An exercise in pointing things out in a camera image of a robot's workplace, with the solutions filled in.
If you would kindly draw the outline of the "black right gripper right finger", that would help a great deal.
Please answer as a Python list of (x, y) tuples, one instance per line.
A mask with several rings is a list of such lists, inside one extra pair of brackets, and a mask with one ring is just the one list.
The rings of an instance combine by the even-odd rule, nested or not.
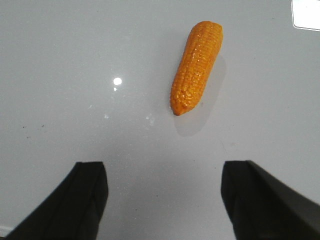
[(238, 240), (318, 240), (320, 206), (251, 160), (226, 161), (221, 197)]

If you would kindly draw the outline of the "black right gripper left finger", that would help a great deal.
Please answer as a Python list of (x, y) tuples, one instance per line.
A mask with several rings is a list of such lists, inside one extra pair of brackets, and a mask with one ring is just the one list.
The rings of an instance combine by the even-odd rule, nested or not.
[(7, 240), (95, 240), (109, 195), (105, 166), (77, 162)]

